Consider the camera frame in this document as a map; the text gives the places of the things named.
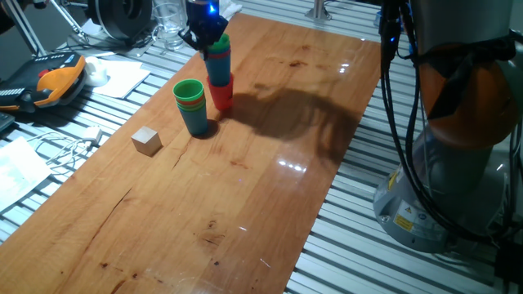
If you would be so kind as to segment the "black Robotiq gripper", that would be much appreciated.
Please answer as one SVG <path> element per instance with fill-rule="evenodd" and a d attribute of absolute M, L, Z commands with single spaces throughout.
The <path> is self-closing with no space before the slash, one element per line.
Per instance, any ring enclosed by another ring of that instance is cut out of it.
<path fill-rule="evenodd" d="M 178 36 L 207 60 L 208 46 L 220 39 L 228 21 L 220 15 L 218 0 L 186 0 L 186 12 L 188 28 Z"/>

